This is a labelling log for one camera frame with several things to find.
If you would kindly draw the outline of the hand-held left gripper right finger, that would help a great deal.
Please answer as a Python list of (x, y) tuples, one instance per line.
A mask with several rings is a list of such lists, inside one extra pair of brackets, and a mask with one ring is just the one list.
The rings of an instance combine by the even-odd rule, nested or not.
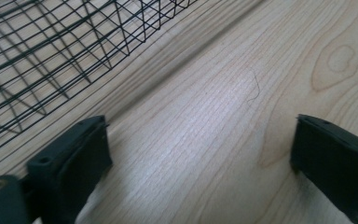
[(290, 163), (358, 224), (358, 136), (327, 120), (300, 115)]

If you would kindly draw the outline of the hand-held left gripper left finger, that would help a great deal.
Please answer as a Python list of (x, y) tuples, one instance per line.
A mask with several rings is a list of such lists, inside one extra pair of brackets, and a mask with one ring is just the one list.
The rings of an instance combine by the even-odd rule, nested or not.
[(44, 224), (75, 224), (113, 165), (103, 116), (83, 119), (27, 161)]

